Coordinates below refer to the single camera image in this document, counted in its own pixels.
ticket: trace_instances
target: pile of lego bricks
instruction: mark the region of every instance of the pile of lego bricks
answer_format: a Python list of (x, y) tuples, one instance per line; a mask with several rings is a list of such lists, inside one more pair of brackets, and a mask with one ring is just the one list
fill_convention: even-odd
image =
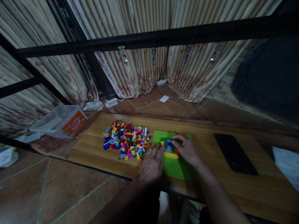
[(178, 150), (177, 148), (171, 143), (173, 139), (166, 139), (161, 138), (161, 145), (165, 145), (163, 156), (178, 159)]
[(147, 128), (133, 127), (130, 124), (125, 124), (119, 120), (114, 121), (111, 127), (108, 127), (103, 133), (104, 150), (120, 150), (121, 156), (119, 160), (127, 160), (131, 157), (142, 161), (141, 156), (148, 148), (151, 137), (146, 137), (149, 134)]

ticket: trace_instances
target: wooden tabletop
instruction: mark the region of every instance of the wooden tabletop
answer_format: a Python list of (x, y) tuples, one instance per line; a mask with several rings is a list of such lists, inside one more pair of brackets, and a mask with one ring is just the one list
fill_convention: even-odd
[[(244, 129), (102, 113), (71, 149), (69, 160), (123, 177), (134, 178), (141, 166), (138, 160), (131, 158), (120, 161), (119, 151), (103, 149), (103, 132), (115, 120), (133, 126), (147, 127), (150, 136), (153, 136), (154, 130), (190, 134), (200, 156), (218, 176), (243, 212), (278, 223), (299, 223), (298, 192), (254, 137)], [(213, 133), (233, 135), (260, 176), (233, 172)], [(159, 185), (166, 190), (204, 201), (198, 183), (163, 176)]]

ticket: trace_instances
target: person's left hand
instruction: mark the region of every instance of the person's left hand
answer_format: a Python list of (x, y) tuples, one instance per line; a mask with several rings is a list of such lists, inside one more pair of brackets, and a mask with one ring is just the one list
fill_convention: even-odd
[(162, 155), (164, 148), (164, 145), (156, 145), (146, 151), (138, 175), (138, 179), (143, 187), (153, 184), (162, 176)]

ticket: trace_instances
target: hand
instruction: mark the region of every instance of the hand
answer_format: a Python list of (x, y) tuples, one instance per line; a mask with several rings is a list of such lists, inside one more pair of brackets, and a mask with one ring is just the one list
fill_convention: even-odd
[(184, 160), (195, 167), (200, 162), (201, 158), (192, 140), (182, 135), (174, 135), (172, 138), (183, 141), (182, 146), (174, 140), (172, 140), (171, 143), (178, 149), (178, 152)]
[(162, 176), (162, 155), (165, 146), (162, 145), (160, 149), (159, 147), (160, 145), (156, 145), (146, 151), (138, 175), (138, 179), (143, 187), (156, 182)]

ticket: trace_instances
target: finger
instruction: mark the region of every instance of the finger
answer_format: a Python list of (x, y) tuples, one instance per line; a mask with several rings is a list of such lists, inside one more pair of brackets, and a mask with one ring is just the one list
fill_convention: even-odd
[(172, 136), (173, 139), (180, 139), (182, 141), (186, 141), (188, 138), (186, 138), (185, 136), (183, 135), (174, 135)]
[(158, 144), (158, 145), (155, 145), (155, 146), (153, 147), (153, 150), (152, 150), (152, 153), (150, 154), (150, 157), (155, 157), (155, 156), (156, 156), (157, 150), (158, 150), (158, 148), (159, 148), (160, 146), (161, 146), (161, 145)]
[(165, 145), (162, 145), (162, 146), (159, 148), (159, 150), (158, 150), (158, 152), (157, 152), (157, 154), (156, 154), (156, 158), (162, 158), (164, 149), (165, 149)]
[(177, 141), (172, 140), (171, 143), (172, 143), (178, 150), (181, 149), (181, 145), (180, 145)]
[(149, 148), (149, 149), (146, 151), (146, 154), (145, 154), (144, 158), (148, 158), (148, 157), (151, 155), (151, 153), (152, 153), (152, 150), (153, 150), (153, 148), (152, 148), (152, 147), (151, 147), (151, 148)]

